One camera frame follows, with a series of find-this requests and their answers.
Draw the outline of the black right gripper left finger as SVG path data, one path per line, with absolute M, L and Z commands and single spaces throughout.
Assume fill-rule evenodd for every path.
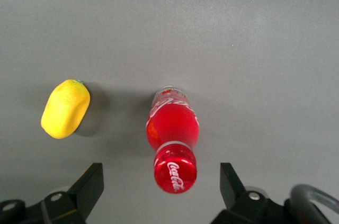
M 103 165 L 93 163 L 67 191 L 27 208 L 25 223 L 85 223 L 103 190 Z

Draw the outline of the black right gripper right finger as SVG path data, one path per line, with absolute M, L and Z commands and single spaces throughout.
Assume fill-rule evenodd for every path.
M 226 208 L 212 223 L 293 223 L 284 206 L 246 189 L 230 163 L 220 164 L 220 193 Z

